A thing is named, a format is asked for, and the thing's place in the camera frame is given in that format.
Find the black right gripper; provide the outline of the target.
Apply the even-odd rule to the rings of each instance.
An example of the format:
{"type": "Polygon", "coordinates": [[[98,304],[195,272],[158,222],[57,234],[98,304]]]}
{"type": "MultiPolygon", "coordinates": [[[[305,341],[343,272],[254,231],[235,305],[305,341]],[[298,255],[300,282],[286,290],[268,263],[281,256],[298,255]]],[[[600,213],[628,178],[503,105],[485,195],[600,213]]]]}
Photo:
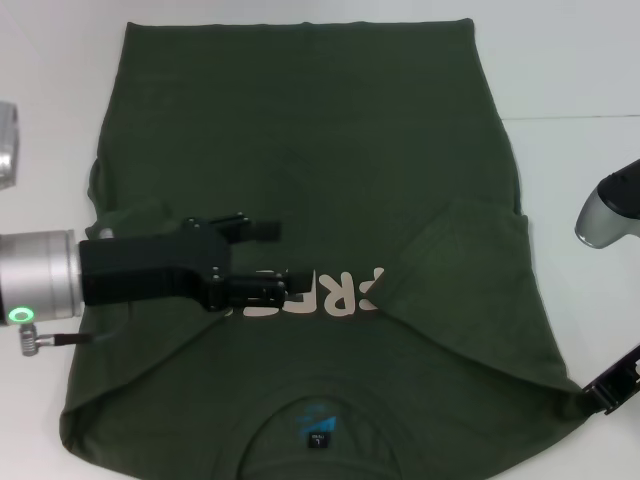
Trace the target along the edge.
{"type": "Polygon", "coordinates": [[[610,369],[583,388],[586,406],[592,414],[608,415],[639,392],[639,347],[618,360],[610,369]]]}

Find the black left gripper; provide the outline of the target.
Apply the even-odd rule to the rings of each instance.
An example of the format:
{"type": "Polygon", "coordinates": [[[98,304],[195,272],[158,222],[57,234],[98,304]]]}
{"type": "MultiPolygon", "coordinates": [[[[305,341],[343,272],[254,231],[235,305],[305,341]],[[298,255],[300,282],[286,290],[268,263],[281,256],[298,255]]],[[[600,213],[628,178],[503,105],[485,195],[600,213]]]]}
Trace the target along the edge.
{"type": "Polygon", "coordinates": [[[182,297],[207,311],[226,307],[284,307],[309,293],[312,272],[230,275],[231,245],[276,242],[280,221],[253,221],[243,213],[212,226],[181,226],[170,232],[79,243],[83,300],[102,306],[182,297]]]}

